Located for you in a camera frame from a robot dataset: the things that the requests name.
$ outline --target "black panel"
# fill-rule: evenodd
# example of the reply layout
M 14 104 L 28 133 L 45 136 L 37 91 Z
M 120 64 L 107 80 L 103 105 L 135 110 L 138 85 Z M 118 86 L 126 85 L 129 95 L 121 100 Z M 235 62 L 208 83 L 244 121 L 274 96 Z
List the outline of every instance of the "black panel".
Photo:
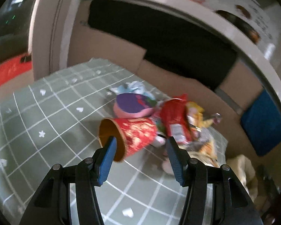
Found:
M 212 90 L 221 84 L 236 60 L 231 46 L 210 32 L 145 6 L 93 0 L 88 23 L 147 49 L 146 60 L 197 79 Z

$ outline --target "blue gripper pad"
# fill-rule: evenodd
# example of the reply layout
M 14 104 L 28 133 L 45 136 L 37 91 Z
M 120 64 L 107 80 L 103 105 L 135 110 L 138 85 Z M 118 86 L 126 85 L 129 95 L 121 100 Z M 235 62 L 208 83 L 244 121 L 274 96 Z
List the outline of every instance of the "blue gripper pad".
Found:
M 170 163 L 176 178 L 176 181 L 183 186 L 185 183 L 185 179 L 183 177 L 183 164 L 179 159 L 180 149 L 174 139 L 174 137 L 170 137 L 166 140 L 165 146 L 167 149 L 167 154 L 170 159 Z
M 105 144 L 103 150 L 104 151 L 101 152 L 101 154 L 105 155 L 100 163 L 100 171 L 98 176 L 99 185 L 102 185 L 107 180 L 112 161 L 114 160 L 114 155 L 116 154 L 117 150 L 117 139 L 115 137 L 110 137 L 107 140 L 107 143 Z

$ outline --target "checkered tablecloth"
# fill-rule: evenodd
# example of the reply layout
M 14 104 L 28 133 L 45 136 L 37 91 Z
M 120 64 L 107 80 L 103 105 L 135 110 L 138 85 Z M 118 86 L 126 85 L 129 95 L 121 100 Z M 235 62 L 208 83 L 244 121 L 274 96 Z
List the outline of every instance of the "checkered tablecloth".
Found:
M 108 89 L 141 81 L 158 100 L 164 93 L 104 59 L 58 71 L 0 102 L 0 210 L 11 224 L 22 214 L 50 167 L 76 165 L 100 147 L 103 117 L 115 117 L 115 95 Z M 219 162 L 227 140 L 210 128 Z M 161 169 L 163 149 L 148 146 L 113 163 L 107 181 L 96 188 L 105 224 L 178 224 L 187 189 Z M 70 186 L 73 224 L 79 224 L 75 185 Z M 211 200 L 207 199 L 206 224 Z

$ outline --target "pink object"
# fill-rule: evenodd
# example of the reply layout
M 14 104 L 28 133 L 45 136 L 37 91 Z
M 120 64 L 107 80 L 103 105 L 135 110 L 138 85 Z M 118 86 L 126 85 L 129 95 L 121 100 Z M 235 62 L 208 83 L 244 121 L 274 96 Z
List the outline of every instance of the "pink object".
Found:
M 154 112 L 156 101 L 134 93 L 117 95 L 114 103 L 114 113 L 118 118 L 142 118 L 150 116 Z

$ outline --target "white curved frame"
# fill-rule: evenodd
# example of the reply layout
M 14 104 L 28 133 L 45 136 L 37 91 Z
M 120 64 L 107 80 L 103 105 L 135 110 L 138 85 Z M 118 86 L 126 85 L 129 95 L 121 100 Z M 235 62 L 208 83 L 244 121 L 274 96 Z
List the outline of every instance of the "white curved frame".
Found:
M 189 0 L 140 0 L 155 5 L 160 5 L 174 10 L 178 13 L 190 16 L 204 24 L 213 31 L 224 36 L 232 43 L 243 55 L 247 57 L 248 66 L 251 67 L 262 81 L 263 85 L 274 97 L 275 102 L 281 110 L 281 80 L 279 79 L 270 62 L 266 60 L 262 52 L 253 44 L 241 31 L 226 21 L 224 18 L 213 13 L 196 2 Z

